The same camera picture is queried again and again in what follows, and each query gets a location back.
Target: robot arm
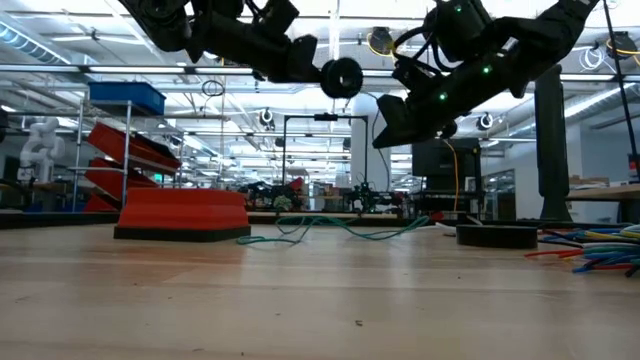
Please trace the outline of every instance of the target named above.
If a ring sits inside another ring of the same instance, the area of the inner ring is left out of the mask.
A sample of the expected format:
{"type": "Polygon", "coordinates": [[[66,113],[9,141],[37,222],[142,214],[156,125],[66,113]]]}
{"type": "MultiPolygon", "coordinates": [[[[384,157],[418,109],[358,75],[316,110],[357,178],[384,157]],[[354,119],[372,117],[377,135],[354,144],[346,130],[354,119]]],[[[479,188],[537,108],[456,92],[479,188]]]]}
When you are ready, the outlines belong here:
{"type": "Polygon", "coordinates": [[[462,61],[451,74],[415,58],[399,56],[393,77],[409,90],[406,101],[384,95],[378,100],[387,128],[374,147],[434,138],[459,116],[509,89],[523,97],[527,84],[567,56],[599,0],[560,0],[536,19],[492,21],[480,0],[437,1],[418,30],[449,61],[462,61]],[[504,51],[510,38],[517,44],[504,51]]]}
{"type": "Polygon", "coordinates": [[[362,69],[354,60],[313,66],[317,39],[291,41],[285,32],[299,15],[289,0],[269,0],[259,9],[253,0],[119,0],[149,38],[163,51],[186,50],[192,62],[205,51],[255,70],[271,82],[320,83],[332,98],[350,98],[362,87],[362,69]],[[184,9],[189,1],[193,18],[184,9]],[[251,24],[238,21],[244,5],[251,24]]]}

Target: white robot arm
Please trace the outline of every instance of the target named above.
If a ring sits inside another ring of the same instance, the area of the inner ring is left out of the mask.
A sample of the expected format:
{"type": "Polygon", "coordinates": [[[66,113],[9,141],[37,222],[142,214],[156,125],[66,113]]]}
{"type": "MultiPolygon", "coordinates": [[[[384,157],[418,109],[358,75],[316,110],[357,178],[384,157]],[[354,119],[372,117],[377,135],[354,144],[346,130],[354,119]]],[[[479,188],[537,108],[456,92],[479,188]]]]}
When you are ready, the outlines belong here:
{"type": "Polygon", "coordinates": [[[30,126],[29,140],[20,152],[20,170],[18,180],[31,181],[34,178],[35,167],[39,163],[40,172],[37,182],[47,184],[51,182],[54,160],[64,156],[64,140],[55,135],[58,119],[51,118],[44,123],[30,126]]]}

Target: bundle of wires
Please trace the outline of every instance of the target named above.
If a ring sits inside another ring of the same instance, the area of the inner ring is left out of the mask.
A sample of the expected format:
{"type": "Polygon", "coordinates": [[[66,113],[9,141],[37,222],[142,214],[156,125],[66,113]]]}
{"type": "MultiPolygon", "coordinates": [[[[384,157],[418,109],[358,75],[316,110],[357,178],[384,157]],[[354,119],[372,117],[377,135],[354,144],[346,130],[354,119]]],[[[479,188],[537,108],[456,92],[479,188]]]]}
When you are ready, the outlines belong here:
{"type": "Polygon", "coordinates": [[[544,231],[549,236],[538,242],[563,245],[572,250],[542,251],[526,254],[525,257],[557,255],[561,259],[582,257],[586,263],[573,269],[574,273],[597,270],[626,270],[632,277],[640,270],[640,225],[623,229],[592,229],[589,231],[560,234],[544,231]]]}

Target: blue container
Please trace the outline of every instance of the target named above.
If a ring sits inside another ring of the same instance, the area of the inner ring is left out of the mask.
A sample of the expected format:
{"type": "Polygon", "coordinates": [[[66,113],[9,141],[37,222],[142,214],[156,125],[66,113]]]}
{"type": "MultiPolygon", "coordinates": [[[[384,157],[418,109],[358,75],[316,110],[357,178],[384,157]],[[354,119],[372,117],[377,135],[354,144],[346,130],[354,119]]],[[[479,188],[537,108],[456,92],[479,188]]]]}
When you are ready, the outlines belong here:
{"type": "Polygon", "coordinates": [[[143,82],[91,82],[89,100],[95,107],[113,115],[127,114],[133,103],[133,115],[164,115],[165,96],[143,82]]]}

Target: green wire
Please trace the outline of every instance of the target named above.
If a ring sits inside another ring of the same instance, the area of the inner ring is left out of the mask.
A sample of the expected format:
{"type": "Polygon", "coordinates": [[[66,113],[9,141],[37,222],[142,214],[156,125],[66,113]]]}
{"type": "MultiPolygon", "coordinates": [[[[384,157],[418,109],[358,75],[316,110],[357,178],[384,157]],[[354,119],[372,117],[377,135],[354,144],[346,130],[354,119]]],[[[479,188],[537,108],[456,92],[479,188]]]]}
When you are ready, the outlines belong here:
{"type": "Polygon", "coordinates": [[[282,233],[282,235],[280,237],[277,238],[269,238],[269,237],[264,237],[264,236],[243,236],[241,238],[239,238],[238,240],[236,240],[236,243],[238,245],[250,245],[250,244],[256,244],[256,243],[266,243],[266,242],[284,242],[284,243],[289,243],[289,244],[299,244],[300,242],[302,242],[302,239],[304,238],[304,236],[307,234],[307,232],[309,232],[309,230],[311,230],[311,228],[313,226],[337,226],[340,227],[344,230],[346,230],[347,232],[349,232],[352,235],[355,235],[357,237],[363,238],[363,239],[367,239],[367,240],[372,240],[372,241],[381,241],[381,240],[387,240],[390,239],[392,237],[404,234],[408,231],[413,231],[421,226],[424,226],[427,224],[427,222],[429,222],[429,217],[427,216],[423,216],[420,217],[418,219],[416,219],[414,222],[412,222],[410,225],[400,229],[400,230],[385,230],[385,231],[377,231],[377,232],[373,232],[373,233],[358,233],[354,230],[351,229],[351,227],[349,227],[350,223],[353,223],[354,221],[356,221],[357,219],[352,219],[349,221],[342,221],[340,219],[336,219],[336,218],[332,218],[332,217],[327,217],[327,216],[292,216],[292,217],[284,217],[281,219],[278,219],[278,221],[276,221],[276,227],[278,228],[278,230],[282,233]],[[311,222],[307,225],[305,225],[305,222],[307,220],[311,219],[311,222]],[[286,222],[294,222],[295,224],[285,224],[286,222]],[[283,226],[291,226],[293,225],[294,228],[292,230],[285,230],[282,227],[283,226]],[[301,230],[302,228],[304,228],[304,232],[300,235],[300,237],[297,240],[291,240],[291,239],[286,239],[283,236],[285,235],[291,235],[295,232],[297,232],[298,230],[301,230]]]}

